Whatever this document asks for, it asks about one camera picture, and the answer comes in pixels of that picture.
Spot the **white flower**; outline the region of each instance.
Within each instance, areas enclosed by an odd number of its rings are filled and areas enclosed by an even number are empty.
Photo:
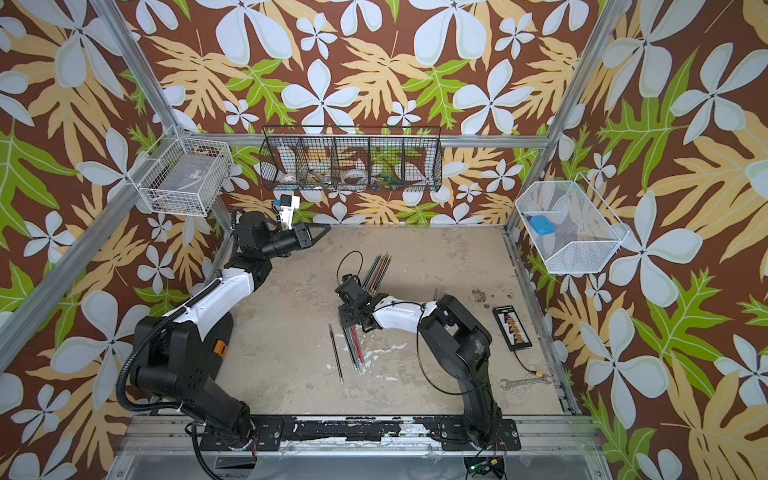
[[[0,373],[0,415],[10,412],[22,404],[24,386],[22,381],[12,373]]]
[[[603,186],[605,183],[605,179],[603,178],[603,175],[605,175],[608,178],[612,178],[616,174],[616,167],[614,165],[608,164],[608,159],[611,158],[611,152],[606,152],[602,155],[599,153],[595,153],[594,158],[594,165],[597,168],[590,168],[587,172],[587,179],[593,180],[594,179],[594,186],[595,188],[599,189]]]
[[[634,457],[640,466],[640,470],[650,480],[677,480],[683,474],[683,464],[680,463],[680,459],[670,449],[659,451],[659,468],[656,468],[654,461],[644,453],[637,453]]]
[[[238,164],[230,165],[230,176],[224,179],[221,188],[223,188],[225,192],[234,192],[235,185],[237,185],[241,190],[248,190],[248,180],[240,178],[240,175],[242,174],[243,167]]]
[[[360,225],[366,221],[365,215],[353,215],[349,218],[346,217],[346,205],[342,202],[336,202],[331,207],[331,213],[333,217],[327,214],[317,214],[312,219],[314,223],[328,223],[330,225]]]
[[[469,204],[459,204],[453,209],[453,218],[446,214],[439,214],[432,217],[429,223],[431,225],[476,225],[485,220],[485,217],[482,215],[472,215],[471,217],[464,218],[468,213]]]
[[[206,218],[193,217],[191,215],[184,216],[184,226],[181,227],[181,244],[189,245],[196,232],[200,232],[203,235],[210,235],[210,225]]]
[[[232,8],[216,26],[216,39],[221,51],[238,65],[248,65],[250,43],[246,33],[245,18],[248,17],[256,37],[267,55],[272,58],[290,58],[291,46],[288,34],[277,22],[254,7],[269,0],[196,0],[203,7]]]
[[[398,101],[392,103],[392,115],[386,119],[386,124],[389,126],[395,126],[402,122],[403,127],[408,127],[410,124],[414,124],[420,121],[422,118],[411,112],[416,108],[416,100],[408,100],[408,107],[403,110],[402,104]]]
[[[4,6],[5,1],[0,0],[0,8]],[[24,24],[18,18],[0,17],[0,50],[5,52],[11,50],[11,39],[8,38],[8,34],[21,38],[27,34],[27,29],[24,28]]]
[[[59,418],[55,414],[57,410],[61,410],[69,402],[69,390],[65,390],[56,396],[56,400],[51,402],[53,396],[53,386],[44,385],[40,392],[38,392],[38,405],[39,410],[26,409],[16,412],[11,415],[11,420],[14,423],[28,423],[24,427],[22,432],[22,443],[31,439],[35,432],[38,431],[40,425],[43,425],[45,433],[55,432],[58,428]]]
[[[334,190],[334,191],[328,193],[328,198],[336,198],[336,197],[338,197],[339,200],[341,200],[342,202],[346,202],[346,198],[349,195],[352,195],[352,191],[351,190]]]
[[[164,88],[163,95],[165,96],[165,99],[168,100],[168,104],[171,107],[180,107],[184,101],[187,100],[187,91],[184,90],[184,87],[181,85],[174,85],[173,87]],[[194,124],[194,121],[190,118],[189,115],[185,114],[178,108],[171,108],[171,111],[173,111],[176,121],[178,121],[186,130],[193,132],[200,131],[197,129],[197,125]],[[157,114],[153,115],[152,123],[160,123],[160,116]]]
[[[621,354],[632,343],[634,324],[627,310],[619,309],[608,320],[608,337],[611,342],[611,352],[605,348],[600,336],[588,323],[581,322],[581,338],[593,354],[605,360],[590,359],[584,372],[584,381],[588,385],[599,385],[614,374],[611,385],[611,406],[619,422],[629,429],[634,424],[636,410],[632,394],[624,383],[624,379],[638,392],[655,399],[667,391],[670,381],[667,370],[661,360],[655,356],[641,355],[622,362]]]
[[[83,26],[88,10],[88,0],[65,2],[71,18],[59,8],[55,0],[20,0],[20,2],[37,18],[71,30],[67,41],[56,51],[56,80],[62,87],[75,88],[83,84],[88,76],[88,65],[85,63],[87,58],[96,81],[115,97],[123,98],[123,88],[118,78],[114,76],[112,68],[91,40],[95,40],[112,55],[118,57],[121,56],[120,48],[101,18],[96,17],[88,25]]]
[[[755,347],[738,335],[733,336],[733,345],[736,347],[736,351],[739,353],[739,357],[741,357],[741,361],[744,362],[746,368],[724,356],[715,360],[715,367],[723,375],[738,372],[740,379],[749,377],[746,379],[746,382],[741,384],[739,397],[741,397],[744,405],[748,407],[764,405],[766,403],[766,396],[760,387],[760,382],[768,386],[768,355],[758,355]]]
[[[322,125],[326,122],[327,112],[333,120],[333,123],[348,134],[355,133],[354,121],[343,110],[332,107],[349,107],[357,98],[360,89],[357,87],[347,87],[334,91],[326,97],[328,87],[331,85],[331,72],[319,58],[312,62],[306,71],[306,78],[310,81],[310,87],[315,93],[308,91],[301,85],[291,84],[283,89],[283,103],[288,108],[315,107],[312,113],[301,120],[304,125],[304,131],[308,134],[320,134],[323,132]]]
[[[634,213],[634,227],[640,236],[640,243],[630,232],[622,245],[637,255],[614,260],[608,279],[614,285],[627,285],[634,278],[637,265],[640,264],[640,287],[643,295],[658,306],[666,307],[677,299],[679,292],[672,279],[656,266],[650,257],[660,257],[668,262],[690,263],[699,253],[703,240],[698,233],[676,228],[648,245],[654,223],[656,223],[656,196],[653,190],[649,190],[640,199]]]
[[[147,222],[149,223],[149,226],[152,227],[153,240],[157,238],[158,242],[163,243],[168,241],[168,234],[166,232],[170,231],[174,224],[170,220],[165,220],[165,214],[157,214],[157,220],[152,217],[148,217]]]
[[[118,328],[118,301],[109,293],[97,290],[89,293],[81,305],[85,319],[95,326],[104,340],[94,340],[84,336],[71,336],[56,349],[51,358],[51,368],[61,373],[75,373],[99,360],[93,389],[95,409],[100,409],[114,390],[118,379],[118,365],[122,365],[131,354],[133,346],[120,342],[125,336],[133,335],[136,324],[149,314],[146,305],[134,305],[123,316]]]
[[[149,12],[150,9],[169,30],[176,30],[178,28],[179,21],[176,19],[176,14],[168,5],[165,5],[160,0],[139,0],[136,5],[136,22],[144,30],[144,33],[152,35],[157,31],[157,26],[154,24],[154,19]]]
[[[240,101],[238,101],[237,103],[239,106],[236,107],[235,104],[233,104],[231,101],[228,101],[228,100],[224,101],[224,108],[226,108],[227,111],[232,114],[232,115],[227,115],[227,123],[230,125],[235,125],[239,121],[243,124],[243,128],[245,128],[245,130],[248,131],[250,122],[256,121],[259,118],[254,114],[245,113],[245,110],[248,110],[247,101],[241,98]]]
[[[4,71],[0,73],[0,91],[4,91],[7,94],[21,94],[27,91],[28,86],[29,78],[23,73],[17,71]],[[27,108],[15,98],[0,94],[0,108],[23,124],[29,125],[30,127],[35,126],[32,117],[29,116]]]
[[[139,265],[136,274],[144,282],[152,279],[152,291],[155,294],[163,291],[163,277],[173,279],[174,271],[169,267],[170,262],[174,259],[173,250],[169,250],[160,259],[157,255],[157,248],[154,245],[147,247],[147,259],[152,263],[149,265]]]
[[[480,188],[480,185],[477,182],[474,182],[469,187],[467,187],[466,185],[459,185],[458,189],[459,191],[461,191],[461,193],[456,195],[456,199],[461,200],[462,198],[466,198],[470,204],[472,203],[473,197],[476,197],[482,193],[482,189]]]
[[[576,128],[581,123],[581,118],[584,116],[584,104],[576,104],[571,111],[568,112],[568,117],[563,124],[563,131],[558,135],[558,158],[561,161],[568,161],[571,155],[574,153],[576,143],[574,139],[565,134],[566,130]],[[547,120],[547,125],[551,125],[554,117],[550,117]]]
[[[526,13],[520,17],[520,23],[517,25],[515,25],[514,18],[505,18],[502,20],[498,29],[504,33],[509,33],[511,36],[498,39],[494,50],[502,51],[512,43],[512,58],[517,58],[518,55],[520,55],[520,44],[528,43],[536,38],[532,33],[524,31],[531,24],[531,17],[532,15],[530,13]]]
[[[563,281],[560,282],[560,294],[565,295],[565,292],[570,292],[571,296],[576,298],[578,296],[578,286],[576,286],[576,280],[574,278],[582,278],[583,273],[570,273],[563,277]]]
[[[495,192],[500,183],[505,191],[510,191],[515,188],[515,179],[513,177],[522,172],[522,170],[522,165],[512,165],[509,170],[507,170],[507,161],[502,158],[496,164],[496,170],[483,170],[483,178],[493,179],[493,181],[485,188],[485,191]]]
[[[552,314],[549,312],[544,315],[544,328],[547,329],[549,336],[552,336]],[[565,346],[562,340],[552,339],[552,347],[554,348],[554,353],[558,360],[565,362],[565,360],[568,359],[568,348]]]
[[[107,192],[107,202],[110,202],[114,196],[120,192],[122,187],[133,185],[133,176],[147,160],[147,155],[144,152],[139,154],[129,170],[128,142],[125,141],[125,137],[120,135],[120,133],[113,128],[110,128],[107,131],[107,151],[115,166],[118,168],[117,170],[95,161],[81,162],[80,164],[77,164],[75,168],[77,168],[78,172],[83,174],[83,177],[88,179],[92,184],[106,187],[107,185],[112,185],[114,182],[117,182],[109,189],[109,192]],[[143,214],[150,213],[149,206],[142,199],[137,200],[136,208]]]
[[[484,0],[408,0],[419,10],[436,10],[429,20],[416,30],[413,51],[416,60],[428,67],[440,59],[451,18],[456,19],[456,50],[459,58],[480,58],[485,51],[485,26],[463,9]]]
[[[323,58],[328,60],[328,46],[326,43],[335,42],[336,36],[333,33],[323,31],[325,27],[326,14],[324,13],[315,15],[315,25],[312,25],[308,18],[298,18],[296,20],[296,28],[298,28],[300,31],[303,31],[304,33],[312,35],[311,37],[301,39],[301,49],[304,51],[310,51],[312,50],[312,47],[315,46],[315,42],[317,42],[317,50],[320,52]]]
[[[640,72],[640,94],[644,98],[658,97],[667,84],[672,69],[672,55],[651,42],[663,40],[686,28],[701,10],[706,0],[673,0],[664,17],[654,27],[661,10],[661,2],[640,4],[640,30],[643,38],[618,38],[605,48],[603,63],[606,68],[616,68],[629,61],[616,72],[605,98],[605,110],[610,110],[624,93],[624,89],[645,55]]]
[[[45,232],[34,223],[26,220],[24,225],[27,226],[29,236],[32,237],[32,240],[29,240],[27,246],[24,247],[25,257],[31,257],[48,246],[48,261],[56,263],[61,260],[61,254],[56,251],[56,248],[74,243],[74,237],[66,230],[66,227],[63,232],[56,233],[56,230],[61,226],[61,215],[56,210],[45,216]]]
[[[589,285],[584,291],[584,295],[588,298],[594,298],[594,300],[592,300],[594,302],[594,309],[600,312],[603,309],[602,302],[608,303],[612,300],[611,292],[601,290],[605,284],[605,273],[601,273],[598,277],[595,277],[594,274],[590,273],[587,278],[589,279]]]
[[[331,2],[348,2],[349,0],[331,0]],[[357,8],[362,12],[362,19],[370,31],[376,31],[382,26],[382,9],[370,0],[352,0],[352,3],[341,14],[341,31],[350,36],[357,33]]]
[[[77,467],[70,462],[61,463],[72,447],[73,436],[74,434],[69,433],[59,441],[48,457],[42,472],[40,472],[38,454],[27,452],[14,458],[11,469],[8,470],[9,480],[67,480],[73,476],[78,472]]]
[[[549,14],[546,20],[544,20],[544,26],[541,28],[541,33],[544,35],[552,35],[559,28],[563,22],[565,16],[565,9],[570,7],[568,12],[568,28],[571,31],[578,30],[587,21],[587,15],[589,15],[589,5],[584,0],[544,0],[545,2],[562,2],[555,10]]]
[[[476,134],[485,125],[488,111],[493,114],[496,128],[504,134],[510,134],[515,128],[515,116],[503,107],[520,105],[533,92],[531,87],[516,88],[503,95],[497,95],[509,84],[512,78],[512,64],[509,60],[500,61],[488,74],[488,95],[475,84],[465,85],[453,95],[453,106],[465,110],[482,107],[480,111],[469,115],[462,122],[462,134]]]
[[[690,121],[688,129],[685,130],[683,144],[695,140],[709,127],[713,105],[715,125],[719,128],[725,131],[734,131],[746,127],[746,117],[741,106],[721,97],[721,95],[741,88],[759,77],[768,65],[768,50],[751,51],[733,69],[725,82],[720,84],[732,53],[732,43],[723,43],[715,47],[701,65],[699,72],[701,83],[707,89],[707,93],[701,90],[688,90],[672,104],[670,111],[676,117],[680,117],[704,103],[694,115],[694,119]]]

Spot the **concrete floor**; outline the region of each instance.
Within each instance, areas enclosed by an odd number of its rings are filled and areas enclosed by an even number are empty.
[[[460,396],[433,389],[422,376],[415,355],[415,335],[402,330],[359,329],[366,371],[358,376],[337,319],[333,292],[339,261],[350,250],[365,255],[361,276],[378,253],[392,263],[379,288],[401,300],[426,302],[435,289],[455,296],[493,335],[489,374],[496,402],[504,414],[562,413],[553,385],[536,384],[506,392],[499,380],[523,379],[526,373],[509,351],[491,309],[513,305],[534,346],[518,352],[529,367],[546,371],[546,362],[528,308],[507,254],[501,228],[362,228],[334,227],[314,247],[273,260],[264,285],[232,309],[235,327],[217,383],[264,414],[455,414]],[[355,273],[357,255],[341,274]],[[333,324],[342,363],[339,383],[330,345]],[[422,362],[432,381],[458,391],[429,348],[420,342]]]

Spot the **tan leaf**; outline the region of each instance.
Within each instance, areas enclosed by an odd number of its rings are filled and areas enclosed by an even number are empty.
[[[363,113],[367,118],[373,113],[374,118],[379,118],[381,102],[384,102],[384,110],[392,111],[392,96],[405,107],[408,105],[408,97],[403,91],[397,74],[406,78],[427,78],[427,74],[419,70],[426,68],[421,65],[416,57],[408,54],[397,54],[390,58],[383,48],[373,43],[358,38],[344,38],[349,43],[347,50],[362,60],[344,63],[347,68],[360,70],[362,73],[350,75],[337,82],[337,89],[357,87],[360,93],[357,95],[357,104],[349,112],[352,118],[357,118]]]
[[[744,21],[752,25],[763,43],[768,43],[768,5],[763,0],[744,0]]]
[[[541,118],[547,106],[554,114],[563,99],[565,87],[571,80],[578,63],[578,55],[573,45],[552,37],[541,37],[543,47],[539,47],[549,60],[540,60],[529,63],[529,67],[543,70],[542,73],[529,75],[514,82],[516,87],[531,87],[534,92],[528,100],[517,110],[515,118],[526,114],[530,118],[536,113],[536,118]]]
[[[190,241],[186,242],[184,240],[184,224],[187,217],[183,215],[174,216],[181,221],[176,222],[167,232],[169,240],[176,238],[168,247],[169,252],[175,252],[174,264],[171,269],[176,273],[176,278],[184,279],[188,292],[195,284],[196,279],[203,278],[203,272],[200,270],[199,265],[203,263],[203,258],[205,258],[203,247],[207,248],[208,242],[205,240],[203,232],[197,229],[197,226],[194,227],[194,234]],[[195,221],[194,217],[189,218],[189,221]]]
[[[491,41],[493,27],[491,26],[491,12],[488,10],[488,2],[472,4],[469,13],[473,14],[485,26],[485,51],[482,52],[482,64],[485,66],[485,70],[488,70],[488,64],[491,62],[491,51],[493,50],[493,42]],[[477,58],[469,61],[469,67],[472,70],[475,70],[476,62]]]
[[[394,210],[404,212],[411,209],[411,207],[406,205],[402,200],[384,200],[384,198],[379,195],[365,194],[362,192],[358,195],[364,202],[356,205],[363,208],[355,210],[349,215],[365,215],[366,221],[363,223],[366,225],[389,225],[389,222],[398,224],[400,223],[400,219],[396,216]]]
[[[302,70],[304,69],[304,63],[301,62],[301,49],[299,48],[299,45],[296,44],[296,38],[293,37],[293,32],[290,28],[288,28],[288,24],[285,21],[285,18],[283,18],[283,14],[280,13],[280,10],[277,9],[277,4],[275,2],[262,2],[259,5],[259,10],[264,13],[267,17],[273,19],[279,26],[283,27],[283,31],[288,34],[288,42],[290,43],[290,51],[291,51],[291,58],[293,61],[295,61],[297,64],[299,64],[299,68]],[[314,23],[315,16],[307,17],[310,22]]]
[[[275,213],[272,211],[272,199],[260,200],[256,197],[246,194],[228,194],[232,200],[236,200],[233,203],[233,207],[241,207],[246,212],[261,212],[267,215],[272,220],[276,220]]]
[[[571,296],[566,292],[566,294],[563,295],[562,300],[558,299],[560,308],[551,307],[549,309],[548,312],[552,315],[553,319],[563,321],[563,323],[561,323],[552,333],[552,336],[559,337],[565,334],[562,341],[568,349],[568,352],[579,351],[579,355],[576,357],[573,368],[585,364],[589,359],[600,359],[600,357],[595,355],[589,348],[585,348],[586,345],[584,344],[584,339],[581,338],[580,323],[584,322],[591,326],[595,332],[598,332],[603,343],[605,343],[606,346],[610,346],[608,341],[608,319],[610,319],[611,315],[617,310],[624,308],[624,294],[626,293],[627,292],[622,292],[621,295],[613,301],[611,308],[604,312],[598,312],[598,310],[594,308],[592,299],[587,298],[587,303],[585,305],[578,292],[574,298],[575,303],[571,301]],[[632,313],[634,312],[634,303],[632,303],[626,310],[629,315],[632,316]]]
[[[73,287],[72,295],[82,292],[88,295],[92,291],[104,289],[112,281],[115,269],[130,265],[136,260],[136,257],[146,250],[149,242],[133,241],[138,225],[124,235],[129,217],[130,215],[126,216],[118,225],[118,228],[112,232],[109,240],[99,249],[91,261],[101,263],[101,265],[86,273],[85,277]]]
[[[546,0],[528,0],[529,2],[545,2]],[[525,15],[523,8],[512,2],[511,0],[488,0],[488,4],[493,8],[501,18],[514,18],[515,24],[520,22],[520,18]],[[525,31],[536,31],[536,25],[531,20],[531,24],[525,29]]]
[[[211,52],[201,57],[195,50],[178,41],[158,36],[152,36],[150,40],[154,42],[157,50],[170,57],[168,60],[159,61],[158,64],[176,70],[163,77],[160,83],[164,87],[179,85],[187,91],[187,99],[190,102],[184,113],[190,118],[194,118],[198,110],[203,118],[206,112],[216,118],[216,110],[226,111],[224,100],[237,104],[237,97],[216,74],[246,78],[246,74],[236,68],[238,65],[220,53]]]
[[[619,38],[637,38],[640,34],[640,7],[638,4],[638,6],[636,6],[634,9],[632,19],[628,26],[627,15],[621,14],[613,35],[608,39],[608,43],[610,44],[612,41]],[[594,111],[594,109],[598,107],[600,100],[602,100],[605,94],[608,93],[608,88],[611,86],[611,82],[614,80],[614,76],[616,76],[618,71],[621,70],[621,68],[628,61],[629,58],[622,62],[621,65],[617,65],[613,68],[606,68],[602,60],[600,60],[600,67],[593,73],[592,77],[587,83],[587,87],[584,89],[584,93],[581,95],[581,100],[579,103],[587,104],[594,97],[591,109],[591,111]],[[607,110],[606,116],[610,116],[613,110],[614,107],[609,108]]]
[[[672,370],[674,376],[670,375],[667,393],[674,411],[690,429],[688,453],[697,478],[765,478],[768,472],[768,438],[755,434],[768,425],[768,405],[747,407],[726,422],[739,389],[739,373],[734,372],[717,384],[702,416],[694,390],[677,358],[672,360]]]
[[[698,233],[704,239],[714,237],[742,222],[766,205],[766,200],[751,187],[745,169],[755,161],[768,158],[768,128],[760,123],[754,113],[745,113],[746,128],[734,131],[733,134],[752,154],[751,158],[745,158],[732,147],[718,144],[711,138],[698,137],[694,145],[706,160],[695,157],[676,158],[675,163],[691,173],[665,177],[648,187],[657,197],[686,191],[683,199],[664,218],[663,226],[671,225],[693,212],[708,192],[713,192],[712,196],[704,201],[686,225],[688,230]],[[765,215],[762,212],[760,218],[765,218]],[[720,262],[765,237],[768,237],[768,223],[760,219],[750,221],[728,245]]]
[[[481,207],[487,207],[484,210],[478,210],[473,215],[482,215],[485,219],[480,223],[490,223],[503,225],[507,223],[507,217],[512,212],[515,202],[505,195],[485,194],[491,201],[489,204],[480,204]]]
[[[273,0],[275,3],[277,3],[277,6],[282,8],[285,13],[288,15],[294,17],[294,18],[308,18],[310,22],[315,21],[315,16],[317,15],[317,12],[312,10],[307,5],[304,5],[302,2],[298,2],[298,0]],[[315,0],[315,2],[323,3],[327,0]],[[323,28],[323,31],[329,31],[329,32],[335,32],[336,29],[331,25],[330,20],[326,17],[326,26]]]

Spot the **dirt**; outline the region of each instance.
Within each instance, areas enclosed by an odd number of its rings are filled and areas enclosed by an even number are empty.
[[[472,290],[472,296],[474,297],[476,303],[483,303],[488,299],[485,296],[485,293],[476,288]]]

